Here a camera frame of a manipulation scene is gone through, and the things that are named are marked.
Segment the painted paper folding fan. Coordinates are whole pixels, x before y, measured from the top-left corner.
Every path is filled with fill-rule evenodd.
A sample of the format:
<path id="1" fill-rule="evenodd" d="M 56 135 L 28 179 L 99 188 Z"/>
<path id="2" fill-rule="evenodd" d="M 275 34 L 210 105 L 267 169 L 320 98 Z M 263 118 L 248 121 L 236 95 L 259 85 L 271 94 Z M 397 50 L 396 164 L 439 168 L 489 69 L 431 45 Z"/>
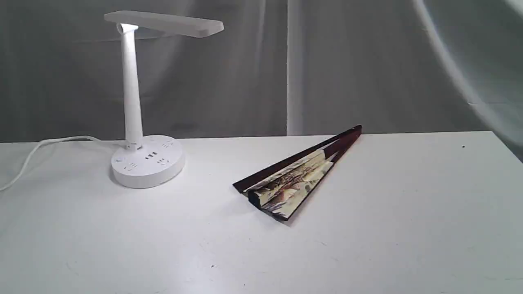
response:
<path id="1" fill-rule="evenodd" d="M 233 184 L 258 210 L 288 221 L 360 138 L 362 125 L 290 156 Z"/>

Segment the white desk lamp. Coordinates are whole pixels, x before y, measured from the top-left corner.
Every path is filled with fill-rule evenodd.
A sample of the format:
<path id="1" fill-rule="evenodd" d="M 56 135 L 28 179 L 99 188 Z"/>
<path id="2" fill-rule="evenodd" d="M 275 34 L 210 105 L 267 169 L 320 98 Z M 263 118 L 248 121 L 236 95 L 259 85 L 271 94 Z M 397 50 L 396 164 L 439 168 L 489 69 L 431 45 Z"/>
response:
<path id="1" fill-rule="evenodd" d="M 206 38 L 224 31 L 224 23 L 142 11 L 114 11 L 103 18 L 118 28 L 123 62 L 125 145 L 111 158 L 112 173 L 120 185 L 128 188 L 159 186 L 183 170 L 185 154 L 181 143 L 171 136 L 143 134 L 135 32 L 146 28 L 170 35 Z"/>

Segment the grey backdrop curtain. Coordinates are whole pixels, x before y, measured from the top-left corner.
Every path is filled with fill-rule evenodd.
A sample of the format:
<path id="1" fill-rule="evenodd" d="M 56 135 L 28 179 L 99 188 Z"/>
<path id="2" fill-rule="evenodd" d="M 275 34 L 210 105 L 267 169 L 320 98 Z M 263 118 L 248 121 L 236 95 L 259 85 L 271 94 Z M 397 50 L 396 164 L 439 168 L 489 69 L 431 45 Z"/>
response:
<path id="1" fill-rule="evenodd" d="M 491 130 L 522 157 L 522 4 L 508 0 L 2 0 L 1 142 L 124 138 L 113 11 L 225 26 L 136 32 L 145 134 Z"/>

